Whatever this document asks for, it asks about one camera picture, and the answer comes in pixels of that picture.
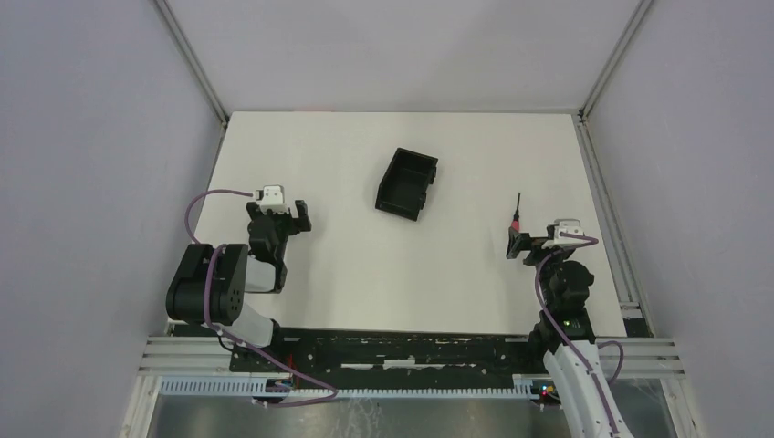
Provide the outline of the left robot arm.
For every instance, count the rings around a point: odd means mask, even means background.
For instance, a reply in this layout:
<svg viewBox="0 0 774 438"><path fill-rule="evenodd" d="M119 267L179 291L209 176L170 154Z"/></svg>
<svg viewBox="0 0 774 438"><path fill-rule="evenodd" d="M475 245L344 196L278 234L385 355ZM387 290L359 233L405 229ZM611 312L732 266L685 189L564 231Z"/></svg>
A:
<svg viewBox="0 0 774 438"><path fill-rule="evenodd" d="M281 327L246 304L248 271L252 264L267 268L272 279L258 294L278 294L286 283L285 253L293 235L312 229L307 203L294 202L296 214L285 205L246 204L247 242L217 248L190 244L173 275L165 308L169 318L204 326L237 344L260 349L281 342Z"/></svg>

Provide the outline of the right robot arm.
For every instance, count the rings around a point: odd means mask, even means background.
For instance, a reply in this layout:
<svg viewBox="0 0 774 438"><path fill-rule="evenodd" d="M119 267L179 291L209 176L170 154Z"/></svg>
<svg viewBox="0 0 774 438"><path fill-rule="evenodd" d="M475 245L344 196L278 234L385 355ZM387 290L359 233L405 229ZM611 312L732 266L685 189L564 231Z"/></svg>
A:
<svg viewBox="0 0 774 438"><path fill-rule="evenodd" d="M611 377L605 376L602 344L586 308L595 276L571 257L578 249L597 245L598 239L586 235L576 219L556 220L544 236L521 231L519 221L513 220L507 235L506 257L523 256L524 265L535 269L540 311L528 346L553 384L542 391L542 397L561 406L574 437L631 436L610 389L622 365Z"/></svg>

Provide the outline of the red handled screwdriver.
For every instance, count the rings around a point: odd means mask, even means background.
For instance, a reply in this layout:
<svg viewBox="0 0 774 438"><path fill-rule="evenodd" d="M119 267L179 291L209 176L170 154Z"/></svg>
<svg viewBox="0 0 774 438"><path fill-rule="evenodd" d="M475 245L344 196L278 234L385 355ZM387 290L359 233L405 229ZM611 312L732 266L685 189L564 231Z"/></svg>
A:
<svg viewBox="0 0 774 438"><path fill-rule="evenodd" d="M517 233L520 231L520 201L521 193L518 193L516 208L510 224L510 228Z"/></svg>

